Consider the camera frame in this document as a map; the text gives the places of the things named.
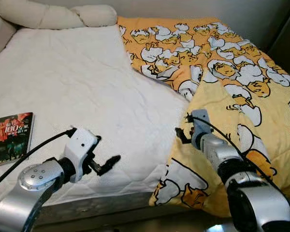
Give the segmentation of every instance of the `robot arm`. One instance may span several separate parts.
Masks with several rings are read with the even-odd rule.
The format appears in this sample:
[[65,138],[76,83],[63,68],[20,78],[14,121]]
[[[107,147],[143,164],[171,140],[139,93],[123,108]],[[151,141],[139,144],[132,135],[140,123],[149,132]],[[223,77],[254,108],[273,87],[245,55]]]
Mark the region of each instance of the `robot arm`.
[[[212,134],[206,110],[195,110],[189,116],[193,122],[192,145],[201,150],[225,185],[230,213],[237,230],[241,232],[290,232],[290,205],[285,196],[257,175],[237,150]],[[182,141],[188,139],[183,130],[176,128]]]
[[109,171],[120,156],[100,166],[93,161],[93,149],[101,137],[77,129],[64,149],[64,158],[50,158],[25,168],[12,191],[0,202],[0,232],[29,232],[42,205],[67,182],[76,183],[92,168],[97,175]]

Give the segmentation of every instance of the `white mattress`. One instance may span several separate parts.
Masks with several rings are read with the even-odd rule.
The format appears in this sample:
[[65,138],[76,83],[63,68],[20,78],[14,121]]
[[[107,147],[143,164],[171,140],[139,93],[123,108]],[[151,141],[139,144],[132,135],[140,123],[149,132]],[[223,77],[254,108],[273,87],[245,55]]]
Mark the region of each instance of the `white mattress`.
[[[107,174],[68,183],[45,205],[153,191],[187,106],[170,88],[131,69],[117,26],[21,29],[0,54],[0,117],[34,112],[31,148],[74,125],[102,136],[96,162],[122,155]],[[9,175],[0,200],[23,168],[59,158],[67,139],[40,149]],[[0,166],[0,175],[10,166]]]

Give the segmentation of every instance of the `cartoon-print blanket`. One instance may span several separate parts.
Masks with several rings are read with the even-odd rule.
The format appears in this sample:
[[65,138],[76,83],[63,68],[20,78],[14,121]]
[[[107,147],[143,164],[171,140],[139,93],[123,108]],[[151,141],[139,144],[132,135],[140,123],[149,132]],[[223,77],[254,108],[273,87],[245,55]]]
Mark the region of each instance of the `cartoon-print blanket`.
[[[290,196],[290,76],[284,70],[216,18],[119,17],[118,25],[134,69],[183,95],[188,113],[206,109],[211,123]],[[187,137],[191,127],[183,119]],[[229,215],[219,176],[179,139],[149,203]]]

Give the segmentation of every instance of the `black cable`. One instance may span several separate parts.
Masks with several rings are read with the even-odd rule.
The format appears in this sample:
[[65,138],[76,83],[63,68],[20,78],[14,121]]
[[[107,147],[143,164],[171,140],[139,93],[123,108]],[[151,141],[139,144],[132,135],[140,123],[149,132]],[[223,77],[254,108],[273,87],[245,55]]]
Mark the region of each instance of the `black cable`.
[[237,151],[237,153],[240,155],[240,157],[247,163],[253,165],[259,173],[261,173],[261,175],[266,179],[267,182],[270,183],[270,185],[272,185],[275,189],[277,189],[285,198],[285,194],[280,190],[280,188],[270,179],[270,177],[268,177],[262,170],[261,168],[259,168],[258,165],[256,165],[254,162],[252,162],[250,159],[248,159],[246,156],[243,155],[243,153],[238,149],[238,147],[232,142],[231,139],[229,139],[221,130],[219,130],[217,127],[215,127],[213,124],[205,121],[204,119],[201,119],[201,118],[198,118],[198,117],[193,117],[193,116],[187,116],[188,118],[193,118],[195,120],[198,120],[200,122],[203,122],[205,124],[207,124],[208,126],[214,128],[221,136],[223,136],[234,148],[235,150]]
[[21,164],[23,161],[25,161],[29,156],[31,156],[34,152],[36,152],[37,150],[39,150],[42,146],[48,144],[49,142],[63,136],[63,135],[68,135],[69,137],[71,137],[74,132],[76,131],[76,128],[72,128],[70,130],[66,130],[60,134],[57,134],[47,140],[45,140],[44,142],[42,142],[41,144],[37,145],[35,148],[33,148],[31,151],[29,151],[27,154],[23,155],[15,164],[13,164],[12,167],[10,167],[3,175],[0,176],[0,183],[2,182],[2,180],[4,180],[6,178],[6,176],[8,174],[10,174],[19,164]]

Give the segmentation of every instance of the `book cover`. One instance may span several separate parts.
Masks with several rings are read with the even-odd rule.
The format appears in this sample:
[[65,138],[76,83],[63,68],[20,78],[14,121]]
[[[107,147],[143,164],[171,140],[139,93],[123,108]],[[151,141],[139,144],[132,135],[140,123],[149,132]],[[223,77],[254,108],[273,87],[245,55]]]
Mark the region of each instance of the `book cover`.
[[0,118],[0,165],[16,161],[30,149],[34,114]]

